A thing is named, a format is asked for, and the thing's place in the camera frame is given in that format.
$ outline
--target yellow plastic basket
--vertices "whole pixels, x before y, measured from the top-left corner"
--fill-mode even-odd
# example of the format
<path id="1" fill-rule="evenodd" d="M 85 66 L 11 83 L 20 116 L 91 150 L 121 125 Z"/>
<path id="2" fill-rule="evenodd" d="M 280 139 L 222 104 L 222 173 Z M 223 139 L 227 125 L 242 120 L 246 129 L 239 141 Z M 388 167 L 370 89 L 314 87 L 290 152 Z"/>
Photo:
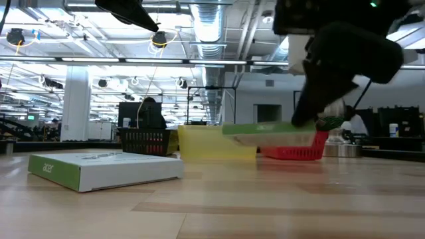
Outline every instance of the yellow plastic basket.
<path id="1" fill-rule="evenodd" d="M 237 145 L 223 136 L 221 126 L 180 125 L 179 142 L 184 161 L 255 161 L 257 147 Z"/>

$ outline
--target white bottle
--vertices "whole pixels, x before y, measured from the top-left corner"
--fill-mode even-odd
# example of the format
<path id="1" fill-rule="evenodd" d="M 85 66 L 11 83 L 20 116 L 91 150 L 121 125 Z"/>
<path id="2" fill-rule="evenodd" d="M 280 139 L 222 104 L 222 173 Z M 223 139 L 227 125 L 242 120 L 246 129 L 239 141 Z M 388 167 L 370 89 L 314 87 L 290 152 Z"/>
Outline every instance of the white bottle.
<path id="1" fill-rule="evenodd" d="M 398 124 L 390 123 L 390 137 L 398 137 Z"/>
<path id="2" fill-rule="evenodd" d="M 124 119 L 122 119 L 122 127 L 124 127 L 124 128 L 130 127 L 130 121 L 131 121 L 130 118 L 124 118 Z"/>

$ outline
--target green stripe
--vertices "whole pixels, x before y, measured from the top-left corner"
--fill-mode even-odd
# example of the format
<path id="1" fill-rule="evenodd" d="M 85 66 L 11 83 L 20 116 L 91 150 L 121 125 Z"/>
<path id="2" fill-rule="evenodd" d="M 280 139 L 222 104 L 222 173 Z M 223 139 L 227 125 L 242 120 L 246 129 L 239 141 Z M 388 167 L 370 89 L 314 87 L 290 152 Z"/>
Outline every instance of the green stripe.
<path id="1" fill-rule="evenodd" d="M 291 123 L 247 123 L 247 124 L 225 124 L 223 135 L 257 134 L 257 133 L 303 133 L 316 131 L 313 122 L 304 127 L 297 128 Z"/>
<path id="2" fill-rule="evenodd" d="M 75 164 L 31 155 L 28 171 L 75 191 L 80 188 L 80 166 Z"/>

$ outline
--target air duct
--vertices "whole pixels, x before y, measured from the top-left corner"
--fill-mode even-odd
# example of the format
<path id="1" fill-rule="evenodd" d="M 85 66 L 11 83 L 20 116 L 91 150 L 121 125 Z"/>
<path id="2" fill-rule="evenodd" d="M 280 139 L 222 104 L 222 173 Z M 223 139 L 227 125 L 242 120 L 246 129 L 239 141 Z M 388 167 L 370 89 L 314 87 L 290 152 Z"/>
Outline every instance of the air duct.
<path id="1" fill-rule="evenodd" d="M 269 56 L 259 57 L 253 56 L 252 60 L 260 61 L 272 61 L 272 62 L 283 62 L 288 61 L 289 56 L 289 43 L 288 37 L 283 37 L 283 41 L 276 47 L 275 51 Z M 251 66 L 251 73 L 260 73 L 260 74 L 283 74 L 288 73 L 286 69 L 281 66 Z"/>
<path id="2" fill-rule="evenodd" d="M 64 0 L 64 6 L 72 13 L 103 12 L 94 4 L 94 0 Z M 167 4 L 143 3 L 141 6 L 148 13 L 191 14 L 189 6 L 180 4 L 178 1 L 168 1 Z"/>
<path id="3" fill-rule="evenodd" d="M 225 8 L 222 5 L 191 5 L 194 18 L 193 25 L 197 40 L 200 42 L 216 43 L 222 39 L 224 31 Z M 198 45 L 199 56 L 202 59 L 221 59 L 223 48 L 219 45 Z M 205 86 L 221 86 L 221 68 L 203 68 L 203 80 Z M 222 91 L 206 90 L 205 97 L 208 101 L 211 123 L 218 121 Z"/>

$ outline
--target acer box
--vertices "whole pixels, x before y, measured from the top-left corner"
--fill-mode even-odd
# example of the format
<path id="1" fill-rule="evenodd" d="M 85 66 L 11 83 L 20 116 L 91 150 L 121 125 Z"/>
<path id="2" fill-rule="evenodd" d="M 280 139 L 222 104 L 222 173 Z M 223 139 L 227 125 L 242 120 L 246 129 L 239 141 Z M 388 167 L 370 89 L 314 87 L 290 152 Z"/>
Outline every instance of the acer box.
<path id="1" fill-rule="evenodd" d="M 183 177 L 180 159 L 134 153 L 31 155 L 28 171 L 78 192 Z"/>

